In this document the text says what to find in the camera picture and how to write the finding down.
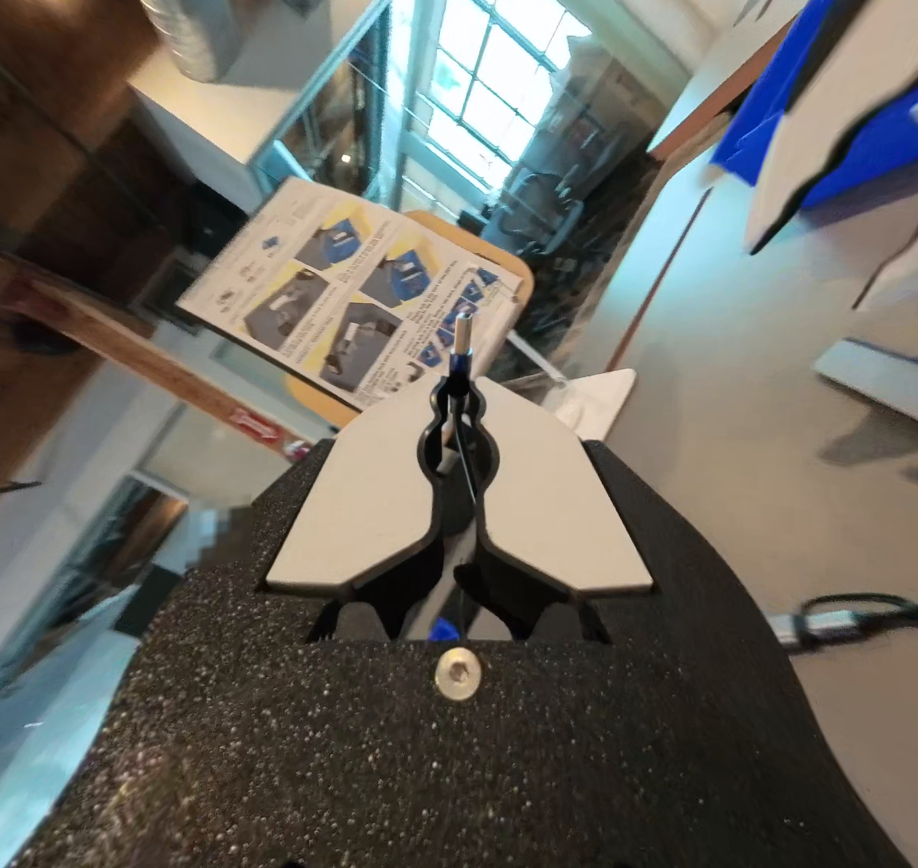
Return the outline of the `grey mesh office chair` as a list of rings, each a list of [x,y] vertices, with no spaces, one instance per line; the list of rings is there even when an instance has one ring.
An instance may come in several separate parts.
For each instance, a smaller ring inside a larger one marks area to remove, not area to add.
[[[519,257],[555,254],[579,223],[584,201],[566,176],[525,172],[496,211],[499,231]]]

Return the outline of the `blue plastic bin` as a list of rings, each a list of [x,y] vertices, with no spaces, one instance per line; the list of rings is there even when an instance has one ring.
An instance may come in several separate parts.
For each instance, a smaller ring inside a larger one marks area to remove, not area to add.
[[[780,117],[833,0],[809,0],[755,82],[711,157],[714,165],[755,186]],[[860,130],[842,164],[808,194],[803,207],[821,206],[917,159],[917,89],[876,113]]]

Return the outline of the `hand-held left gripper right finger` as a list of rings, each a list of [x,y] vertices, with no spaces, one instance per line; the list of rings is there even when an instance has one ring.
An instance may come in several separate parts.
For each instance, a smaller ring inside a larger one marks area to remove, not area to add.
[[[654,580],[573,429],[540,405],[476,380],[478,422],[496,466],[478,535],[495,557],[572,593],[650,590]]]

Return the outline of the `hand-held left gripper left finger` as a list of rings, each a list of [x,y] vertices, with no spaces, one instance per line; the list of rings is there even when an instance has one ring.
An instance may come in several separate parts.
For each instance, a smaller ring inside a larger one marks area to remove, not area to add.
[[[338,433],[267,587],[356,588],[430,544],[440,515],[442,417],[434,392],[441,381],[421,377]]]

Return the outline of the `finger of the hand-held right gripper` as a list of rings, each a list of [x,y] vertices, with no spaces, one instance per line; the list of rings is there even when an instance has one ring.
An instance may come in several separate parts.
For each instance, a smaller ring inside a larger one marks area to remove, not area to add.
[[[745,229],[757,254],[862,128],[916,85],[917,0],[834,0],[766,152]]]
[[[871,311],[917,298],[917,239],[894,254],[869,280],[852,309]]]

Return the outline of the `grey usb hub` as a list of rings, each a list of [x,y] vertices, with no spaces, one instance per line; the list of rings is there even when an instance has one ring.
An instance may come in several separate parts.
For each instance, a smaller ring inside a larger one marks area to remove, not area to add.
[[[825,380],[901,415],[917,418],[917,358],[866,341],[843,338],[813,365]]]

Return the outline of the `instruction board with white stand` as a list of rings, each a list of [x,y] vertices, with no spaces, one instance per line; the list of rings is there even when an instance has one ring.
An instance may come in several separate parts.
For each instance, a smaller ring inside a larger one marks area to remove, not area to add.
[[[495,378],[509,346],[549,387],[575,386],[522,336],[534,293],[522,259],[470,231],[293,177],[176,308],[278,368],[303,407],[340,430],[408,384],[445,374],[465,310],[474,375]]]

